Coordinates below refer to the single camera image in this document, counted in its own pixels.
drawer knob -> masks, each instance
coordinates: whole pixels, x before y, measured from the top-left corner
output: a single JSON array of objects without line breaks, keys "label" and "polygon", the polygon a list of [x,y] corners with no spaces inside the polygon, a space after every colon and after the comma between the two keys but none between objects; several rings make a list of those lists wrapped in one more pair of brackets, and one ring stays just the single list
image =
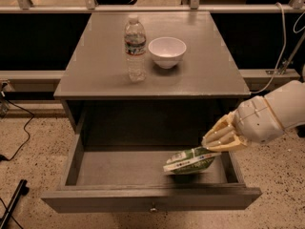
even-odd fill
[{"label": "drawer knob", "polygon": [[154,202],[152,203],[152,208],[151,208],[151,213],[156,213],[156,212],[158,212],[158,210],[155,208],[155,204],[154,204]]}]

chip bag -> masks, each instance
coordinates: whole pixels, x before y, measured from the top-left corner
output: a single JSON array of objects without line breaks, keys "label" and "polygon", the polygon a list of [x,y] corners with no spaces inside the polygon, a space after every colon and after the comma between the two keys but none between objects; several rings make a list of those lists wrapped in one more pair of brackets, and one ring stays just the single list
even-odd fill
[{"label": "chip bag", "polygon": [[175,154],[163,166],[164,172],[177,175],[200,173],[210,167],[219,152],[212,152],[205,147],[197,147]]}]

tabletop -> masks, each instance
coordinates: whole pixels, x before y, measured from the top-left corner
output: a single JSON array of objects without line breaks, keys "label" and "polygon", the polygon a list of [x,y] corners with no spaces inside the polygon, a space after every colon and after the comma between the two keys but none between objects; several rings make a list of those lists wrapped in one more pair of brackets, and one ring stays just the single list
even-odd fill
[{"label": "tabletop", "polygon": [[128,11],[93,13],[54,94],[58,99],[158,99],[249,96],[250,91],[211,15],[205,11],[139,11],[147,45],[157,37],[184,41],[183,61],[169,70],[145,54],[147,77],[128,76],[124,28]]}]

robotic hand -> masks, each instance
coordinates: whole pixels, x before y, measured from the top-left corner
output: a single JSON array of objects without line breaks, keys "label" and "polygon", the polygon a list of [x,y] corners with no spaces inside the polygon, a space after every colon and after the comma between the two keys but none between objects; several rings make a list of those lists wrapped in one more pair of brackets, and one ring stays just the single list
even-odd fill
[{"label": "robotic hand", "polygon": [[305,83],[291,81],[266,94],[242,102],[221,117],[204,135],[202,146],[214,152],[265,144],[285,130],[305,124]]}]

bottle label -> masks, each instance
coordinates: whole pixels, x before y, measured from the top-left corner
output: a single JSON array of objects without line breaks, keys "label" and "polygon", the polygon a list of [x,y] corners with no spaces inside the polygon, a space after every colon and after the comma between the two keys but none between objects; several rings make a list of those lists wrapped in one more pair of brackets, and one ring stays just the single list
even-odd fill
[{"label": "bottle label", "polygon": [[129,55],[142,55],[145,53],[146,38],[135,37],[134,35],[127,35],[125,37],[125,53]]}]

